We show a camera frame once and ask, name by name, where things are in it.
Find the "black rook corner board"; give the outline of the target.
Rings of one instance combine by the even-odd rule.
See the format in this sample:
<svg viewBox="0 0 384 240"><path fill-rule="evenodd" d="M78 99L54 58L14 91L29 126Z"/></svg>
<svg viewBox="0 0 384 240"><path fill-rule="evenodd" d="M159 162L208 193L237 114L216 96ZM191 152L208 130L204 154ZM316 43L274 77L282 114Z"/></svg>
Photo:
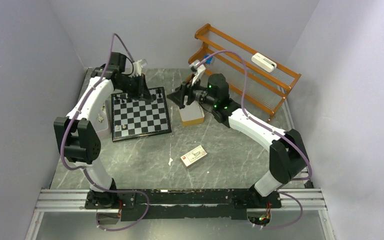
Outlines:
<svg viewBox="0 0 384 240"><path fill-rule="evenodd" d="M161 89L161 87L156 89L156 94L157 94L157 98L161 98L162 97L162 89Z"/></svg>

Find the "black piece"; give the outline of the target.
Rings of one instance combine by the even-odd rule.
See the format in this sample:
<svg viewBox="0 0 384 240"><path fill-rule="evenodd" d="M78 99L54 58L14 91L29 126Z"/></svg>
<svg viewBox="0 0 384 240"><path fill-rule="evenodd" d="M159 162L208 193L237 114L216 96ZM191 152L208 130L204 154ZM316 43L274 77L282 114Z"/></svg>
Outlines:
<svg viewBox="0 0 384 240"><path fill-rule="evenodd" d="M120 98L121 98L121 103L125 103L125 100L126 100L126 96L124 95L124 94L122 94L121 96L120 96Z"/></svg>

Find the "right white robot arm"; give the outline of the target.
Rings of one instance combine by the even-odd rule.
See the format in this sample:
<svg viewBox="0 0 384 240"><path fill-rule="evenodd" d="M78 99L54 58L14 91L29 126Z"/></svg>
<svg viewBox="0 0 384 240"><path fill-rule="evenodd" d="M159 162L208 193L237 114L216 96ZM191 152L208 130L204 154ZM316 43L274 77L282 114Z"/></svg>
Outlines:
<svg viewBox="0 0 384 240"><path fill-rule="evenodd" d="M212 74L207 86L188 79L167 95L180 109L196 102L212 106L213 118L228 128L245 134L269 153L269 170L253 184L250 202L262 207L269 194L291 182L308 167L309 159L301 135L295 129L283 130L249 113L230 97L229 84L222 74Z"/></svg>

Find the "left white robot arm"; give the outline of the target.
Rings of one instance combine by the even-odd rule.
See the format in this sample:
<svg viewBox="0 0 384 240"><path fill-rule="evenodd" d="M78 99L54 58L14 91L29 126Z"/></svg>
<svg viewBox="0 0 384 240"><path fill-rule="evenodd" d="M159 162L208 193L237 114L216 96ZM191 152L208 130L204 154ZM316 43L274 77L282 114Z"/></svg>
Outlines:
<svg viewBox="0 0 384 240"><path fill-rule="evenodd" d="M132 72L125 73L126 61ZM128 99L150 103L156 99L151 94L142 69L145 59L133 61L132 57L111 52L107 63L96 67L90 75L87 89L76 106L53 123L62 164L70 171L82 170L89 182L89 197L104 207L112 208L119 200L115 181L99 159L101 140L93 123L107 98L115 90L125 93Z"/></svg>

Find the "tin box black pieces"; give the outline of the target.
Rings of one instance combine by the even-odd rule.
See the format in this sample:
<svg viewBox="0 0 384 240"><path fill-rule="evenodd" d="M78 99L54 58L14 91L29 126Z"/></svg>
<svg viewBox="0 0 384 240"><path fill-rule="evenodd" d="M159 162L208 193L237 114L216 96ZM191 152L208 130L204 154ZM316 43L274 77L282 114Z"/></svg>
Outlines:
<svg viewBox="0 0 384 240"><path fill-rule="evenodd" d="M197 101L185 105L179 109L181 124L183 127L202 124L205 121L205 113Z"/></svg>

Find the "tin box white pieces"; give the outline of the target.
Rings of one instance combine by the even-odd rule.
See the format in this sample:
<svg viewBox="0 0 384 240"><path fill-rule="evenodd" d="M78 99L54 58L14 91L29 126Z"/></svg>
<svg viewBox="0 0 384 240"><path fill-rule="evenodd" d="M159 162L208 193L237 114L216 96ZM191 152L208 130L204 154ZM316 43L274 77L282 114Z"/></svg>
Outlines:
<svg viewBox="0 0 384 240"><path fill-rule="evenodd" d="M105 101L101 106L92 125L100 139L108 136L111 133L107 101Z"/></svg>

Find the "black white chessboard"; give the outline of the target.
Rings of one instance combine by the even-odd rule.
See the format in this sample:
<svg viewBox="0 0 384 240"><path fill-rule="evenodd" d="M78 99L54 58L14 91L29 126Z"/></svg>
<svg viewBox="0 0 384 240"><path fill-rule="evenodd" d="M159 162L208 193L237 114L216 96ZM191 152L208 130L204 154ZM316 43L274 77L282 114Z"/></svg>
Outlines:
<svg viewBox="0 0 384 240"><path fill-rule="evenodd" d="M157 88L161 88L161 98L157 98ZM128 99L122 92L111 95L113 142L172 132L164 87L154 87L149 91L156 95L156 99L149 103ZM121 103L121 95L125 95L125 103Z"/></svg>

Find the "blue block on rack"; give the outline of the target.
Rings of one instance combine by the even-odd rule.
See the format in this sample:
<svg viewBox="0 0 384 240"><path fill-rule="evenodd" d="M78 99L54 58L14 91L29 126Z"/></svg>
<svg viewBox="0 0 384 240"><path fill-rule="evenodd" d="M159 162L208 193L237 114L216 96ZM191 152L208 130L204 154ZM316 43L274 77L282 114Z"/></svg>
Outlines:
<svg viewBox="0 0 384 240"><path fill-rule="evenodd" d="M206 55L206 56L205 56L205 62L204 62L204 64L205 64L205 65L210 65L210 64L214 61L213 58L214 58L213 56L209 57L208 55Z"/></svg>

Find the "white red card box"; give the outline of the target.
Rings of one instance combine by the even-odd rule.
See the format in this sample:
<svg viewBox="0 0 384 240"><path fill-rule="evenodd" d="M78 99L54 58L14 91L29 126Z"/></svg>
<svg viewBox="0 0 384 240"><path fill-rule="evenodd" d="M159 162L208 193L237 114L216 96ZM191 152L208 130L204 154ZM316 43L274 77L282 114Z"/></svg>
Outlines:
<svg viewBox="0 0 384 240"><path fill-rule="evenodd" d="M184 166L188 168L207 155L208 153L206 150L202 147L202 145L199 145L186 154L182 155L180 160Z"/></svg>

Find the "orange wooden rack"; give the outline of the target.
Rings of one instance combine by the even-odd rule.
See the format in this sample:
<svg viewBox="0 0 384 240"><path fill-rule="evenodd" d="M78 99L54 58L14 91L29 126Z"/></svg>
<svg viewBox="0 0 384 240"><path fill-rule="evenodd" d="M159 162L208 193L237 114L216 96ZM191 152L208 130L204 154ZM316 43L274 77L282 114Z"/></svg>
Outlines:
<svg viewBox="0 0 384 240"><path fill-rule="evenodd" d="M257 50L209 23L199 28L194 37L201 41L201 47L189 58L189 63L217 53L211 64L204 64L205 74L223 74L230 90L244 94L244 98L264 111L269 120L286 104L289 93L301 77L270 57L277 68L272 72L264 71L251 60Z"/></svg>

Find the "white device on rack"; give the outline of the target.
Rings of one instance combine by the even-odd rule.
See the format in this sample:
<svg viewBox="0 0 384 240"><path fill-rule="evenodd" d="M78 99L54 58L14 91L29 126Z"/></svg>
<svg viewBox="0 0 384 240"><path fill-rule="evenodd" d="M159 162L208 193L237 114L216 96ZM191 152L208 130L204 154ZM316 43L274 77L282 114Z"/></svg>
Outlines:
<svg viewBox="0 0 384 240"><path fill-rule="evenodd" d="M264 71L271 73L277 68L277 63L272 61L270 58L256 52L252 57L251 61Z"/></svg>

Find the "black mounting base plate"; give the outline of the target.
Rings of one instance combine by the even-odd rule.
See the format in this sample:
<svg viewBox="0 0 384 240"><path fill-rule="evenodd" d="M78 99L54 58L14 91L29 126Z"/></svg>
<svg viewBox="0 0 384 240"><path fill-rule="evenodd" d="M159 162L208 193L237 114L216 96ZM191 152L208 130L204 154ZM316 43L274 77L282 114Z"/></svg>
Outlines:
<svg viewBox="0 0 384 240"><path fill-rule="evenodd" d="M84 208L119 213L120 221L138 219L230 218L247 220L250 209L279 209L279 193L261 196L251 188L139 189L119 193L89 191Z"/></svg>

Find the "aluminium rail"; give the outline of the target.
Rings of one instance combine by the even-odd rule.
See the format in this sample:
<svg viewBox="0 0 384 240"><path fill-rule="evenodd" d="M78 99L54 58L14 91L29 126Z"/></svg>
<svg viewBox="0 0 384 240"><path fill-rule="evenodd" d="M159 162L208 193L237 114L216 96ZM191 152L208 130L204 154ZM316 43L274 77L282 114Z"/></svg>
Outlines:
<svg viewBox="0 0 384 240"><path fill-rule="evenodd" d="M318 188L283 188L279 190L281 210L298 211L298 200L305 211L326 211L327 205ZM43 189L34 210L36 212L103 212L115 213L115 209L86 209L86 189Z"/></svg>

